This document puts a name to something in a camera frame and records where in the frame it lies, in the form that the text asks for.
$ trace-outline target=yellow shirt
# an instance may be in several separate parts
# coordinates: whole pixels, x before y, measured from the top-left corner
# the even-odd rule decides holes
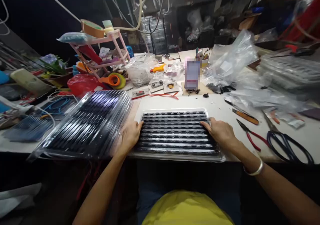
[[[172,191],[152,207],[142,225],[219,224],[232,225],[231,219],[207,195]]]

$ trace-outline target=silver bangle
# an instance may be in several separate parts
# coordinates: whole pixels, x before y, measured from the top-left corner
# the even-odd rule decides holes
[[[258,168],[257,171],[255,171],[254,173],[248,173],[248,172],[246,171],[245,167],[243,167],[243,170],[244,170],[244,172],[245,172],[246,174],[248,174],[249,176],[256,176],[256,175],[259,175],[259,174],[261,173],[263,167],[264,167],[264,162],[263,162],[263,161],[261,160],[261,158],[260,158],[260,166],[259,166],[259,168]]]

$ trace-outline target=workbench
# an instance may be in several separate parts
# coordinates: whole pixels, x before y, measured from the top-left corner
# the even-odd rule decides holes
[[[172,53],[170,56],[176,58],[177,55],[180,56],[182,62],[185,61],[187,57],[194,58],[196,54],[195,50],[183,51],[179,53]],[[163,61],[166,64],[172,64],[175,61],[167,61],[163,57]],[[249,68],[244,68],[244,72],[252,72]],[[177,83],[181,86],[181,82],[184,80],[179,80]],[[163,90],[155,92],[154,94],[163,94]],[[138,120],[141,117],[143,110],[148,109],[170,109],[170,108],[197,108],[203,107],[207,110],[210,117],[214,117],[216,120],[222,120],[229,123],[233,127],[233,131],[237,139],[242,141],[244,145],[256,156],[260,156],[265,162],[281,162],[278,158],[260,139],[251,135],[253,142],[261,148],[261,152],[257,152],[250,141],[248,140],[246,133],[239,126],[236,119],[239,119],[243,122],[251,131],[261,135],[262,137],[267,137],[267,132],[269,130],[266,121],[263,118],[261,112],[252,112],[252,115],[259,120],[259,125],[256,126],[235,113],[232,112],[232,106],[227,104],[224,101],[224,96],[220,94],[210,94],[208,98],[204,98],[202,95],[192,95],[192,96],[183,96],[182,88],[180,88],[179,93],[177,94],[179,100],[173,99],[172,97],[165,96],[154,96],[154,97],[143,97],[136,100],[133,100],[133,105],[128,116],[128,121]],[[283,121],[280,121],[280,124],[274,123],[274,125],[279,129],[279,131],[288,134],[293,139],[298,141],[302,146],[304,146],[308,152],[313,156],[314,162],[316,164],[320,163],[320,122],[314,119],[307,117],[302,118],[305,121],[305,126],[301,127],[298,130],[295,130],[288,124]],[[39,143],[13,143],[4,139],[1,134],[3,131],[0,131],[0,152],[12,152],[12,153],[31,153]],[[283,151],[278,147],[278,145],[273,143],[275,148],[284,155]],[[305,156],[302,152],[297,149],[295,146],[292,146],[294,152],[301,161],[306,162]],[[225,151],[222,151],[227,161],[238,161],[233,155],[228,154]]]

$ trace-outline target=blue jeans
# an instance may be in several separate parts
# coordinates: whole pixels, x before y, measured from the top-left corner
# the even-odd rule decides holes
[[[137,160],[138,225],[166,193],[183,189],[206,194],[233,222],[241,224],[240,163],[196,163]]]

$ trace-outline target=red-handled pliers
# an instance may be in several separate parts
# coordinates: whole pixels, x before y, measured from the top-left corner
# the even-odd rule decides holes
[[[263,141],[265,144],[267,144],[267,146],[269,147],[269,143],[268,143],[268,141],[267,141],[266,139],[264,139],[262,136],[260,136],[260,135],[258,135],[258,134],[256,134],[256,133],[250,131],[249,128],[247,128],[247,127],[246,127],[241,121],[239,121],[238,119],[237,119],[237,122],[238,122],[239,125],[242,127],[242,129],[246,132],[249,141],[251,142],[251,144],[253,145],[253,147],[254,147],[257,151],[261,152],[261,149],[254,144],[254,142],[252,141],[249,133],[251,133],[252,135],[254,135],[254,136],[256,136],[257,138],[259,138],[260,140],[262,140],[262,141]]]

